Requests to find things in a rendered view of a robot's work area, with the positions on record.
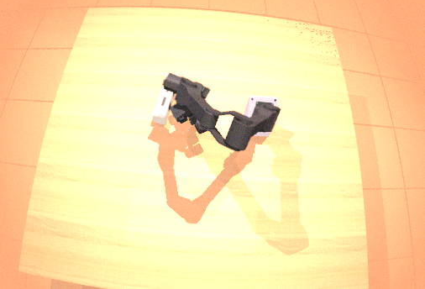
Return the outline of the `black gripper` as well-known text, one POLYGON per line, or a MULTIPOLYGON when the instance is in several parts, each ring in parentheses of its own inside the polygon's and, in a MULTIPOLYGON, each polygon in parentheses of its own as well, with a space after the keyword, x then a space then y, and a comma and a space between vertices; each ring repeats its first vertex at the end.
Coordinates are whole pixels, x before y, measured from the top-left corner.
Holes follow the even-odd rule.
POLYGON ((198 132, 199 134, 202 134, 202 133, 207 132, 207 130, 205 130, 205 129, 203 129, 203 128, 201 128, 201 127, 200 127, 200 123, 199 123, 199 121, 195 118, 195 116, 194 116, 194 117, 192 117, 192 118, 191 118, 191 120, 192 120, 192 122, 194 123, 195 128, 196 128, 196 130, 197 130, 197 132, 198 132))

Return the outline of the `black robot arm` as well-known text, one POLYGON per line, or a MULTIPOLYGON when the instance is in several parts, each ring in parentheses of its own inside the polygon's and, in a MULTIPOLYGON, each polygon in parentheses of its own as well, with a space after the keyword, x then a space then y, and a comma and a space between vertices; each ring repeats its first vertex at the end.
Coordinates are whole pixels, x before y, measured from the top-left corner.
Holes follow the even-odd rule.
POLYGON ((171 114, 177 123, 185 123, 187 117, 194 115, 200 127, 209 131, 219 144, 238 152, 246 150, 250 139, 258 132, 272 132, 281 111, 272 102, 256 101, 251 117, 236 111, 220 112, 203 99, 207 97, 210 88, 199 82, 169 73, 162 85, 165 90, 176 94, 171 114), (228 114, 233 116, 233 121, 224 139, 215 126, 220 115, 228 114))

